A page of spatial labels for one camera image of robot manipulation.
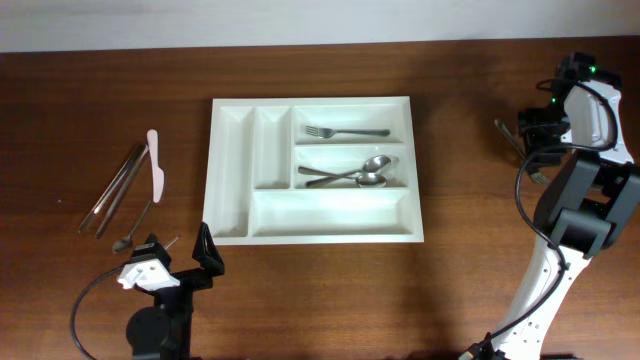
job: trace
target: cutlery tray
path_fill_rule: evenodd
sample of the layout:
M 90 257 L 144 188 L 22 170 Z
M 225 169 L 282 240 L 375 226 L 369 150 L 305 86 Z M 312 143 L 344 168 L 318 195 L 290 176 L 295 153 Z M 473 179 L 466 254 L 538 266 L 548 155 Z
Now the cutlery tray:
M 386 137 L 307 135 L 305 126 L 389 129 Z M 297 168 L 345 172 L 387 155 L 384 188 Z M 422 242 L 408 97 L 213 100 L 202 220 L 216 245 Z

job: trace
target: wood grain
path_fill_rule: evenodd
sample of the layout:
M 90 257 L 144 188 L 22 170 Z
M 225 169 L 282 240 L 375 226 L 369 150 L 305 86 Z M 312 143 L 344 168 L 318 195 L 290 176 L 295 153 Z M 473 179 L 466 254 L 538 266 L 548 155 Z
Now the wood grain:
M 134 241 L 167 241 L 193 267 L 213 98 L 411 96 L 424 244 L 222 247 L 227 274 L 195 296 L 205 359 L 447 358 L 491 331 L 526 270 L 533 233 L 513 202 L 517 159 L 494 129 L 543 105 L 537 80 L 574 50 L 625 85 L 620 114 L 640 156 L 640 38 L 457 41 L 2 55 L 0 357 L 74 359 L 71 305 L 151 196 L 143 167 L 100 241 L 75 228 L 145 132 L 160 134 L 165 195 Z M 527 208 L 541 188 L 526 181 Z M 640 224 L 634 215 L 566 298 L 545 353 L 640 353 Z M 100 359 L 130 356 L 129 317 L 149 306 L 115 279 L 80 308 Z

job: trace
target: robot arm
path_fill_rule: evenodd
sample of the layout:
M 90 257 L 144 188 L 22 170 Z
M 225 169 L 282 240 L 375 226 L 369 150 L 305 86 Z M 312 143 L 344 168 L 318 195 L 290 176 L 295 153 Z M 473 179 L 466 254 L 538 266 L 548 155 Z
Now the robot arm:
M 560 248 L 567 264 L 556 290 L 529 317 L 494 338 L 488 335 L 490 342 L 474 344 L 460 359 L 539 359 L 546 332 L 569 287 L 593 256 L 613 245 L 640 201 L 640 171 L 626 149 L 618 118 L 619 78 L 598 72 L 595 59 L 583 54 L 566 58 L 556 77 L 580 81 L 600 93 L 615 119 L 609 119 L 603 105 L 587 91 L 566 85 L 568 82 L 552 83 L 553 97 L 547 108 L 519 114 L 527 156 L 542 146 L 562 142 L 602 147 L 613 140 L 613 126 L 618 130 L 616 146 L 600 153 L 574 151 L 536 207 L 534 224 Z M 535 166 L 559 165 L 562 155 L 540 156 Z M 600 189 L 608 201 L 588 199 L 592 188 Z M 527 273 L 498 329 L 540 301 L 560 276 L 559 264 L 558 252 L 537 236 Z

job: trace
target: metal spoon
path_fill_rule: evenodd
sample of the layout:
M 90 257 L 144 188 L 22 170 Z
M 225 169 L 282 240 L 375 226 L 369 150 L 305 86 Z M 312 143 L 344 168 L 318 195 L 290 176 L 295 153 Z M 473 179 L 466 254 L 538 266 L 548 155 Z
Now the metal spoon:
M 123 237 L 120 240 L 116 240 L 116 242 L 113 243 L 113 247 L 111 248 L 111 250 L 113 250 L 114 253 L 123 252 L 133 246 L 133 240 L 131 239 L 131 237 L 133 236 L 133 233 L 138 229 L 138 226 L 142 222 L 144 216 L 147 214 L 147 211 L 149 211 L 149 207 L 151 207 L 151 200 L 147 202 L 147 206 L 144 208 L 144 210 L 142 210 L 142 214 L 140 214 L 138 221 L 136 221 L 136 223 L 133 225 L 133 229 L 131 229 L 129 235 Z
M 374 156 L 371 159 L 368 159 L 367 161 L 365 161 L 362 164 L 362 168 L 351 170 L 351 171 L 347 171 L 347 172 L 344 172 L 344 173 L 340 173 L 339 175 L 349 176 L 349 175 L 357 174 L 359 172 L 382 174 L 385 171 L 387 171 L 387 169 L 389 168 L 390 165 L 391 165 L 391 159 L 388 156 L 386 156 L 386 155 L 378 155 L 378 156 Z M 327 185 L 329 183 L 332 183 L 332 182 L 334 182 L 336 180 L 338 180 L 338 178 L 325 177 L 325 178 L 322 178 L 322 179 L 307 181 L 305 186 L 308 187 L 308 188 L 310 188 L 310 187 L 319 187 L 319 186 L 323 186 L 323 185 Z
M 349 176 L 344 176 L 339 174 L 332 174 L 325 171 L 310 169 L 305 166 L 298 166 L 298 172 L 305 175 L 322 175 L 322 176 L 337 177 L 340 179 L 349 179 L 349 180 L 355 181 L 359 187 L 363 187 L 363 188 L 364 187 L 383 187 L 387 185 L 387 179 L 378 173 L 365 172 L 356 177 L 349 177 Z

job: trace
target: spoon bowl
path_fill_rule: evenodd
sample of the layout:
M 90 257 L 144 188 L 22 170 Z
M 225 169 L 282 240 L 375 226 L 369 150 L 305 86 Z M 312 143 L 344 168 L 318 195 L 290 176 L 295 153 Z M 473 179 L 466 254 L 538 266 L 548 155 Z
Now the spoon bowl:
M 355 181 L 361 188 L 377 188 L 387 185 L 387 179 L 378 173 L 362 173 L 355 178 Z

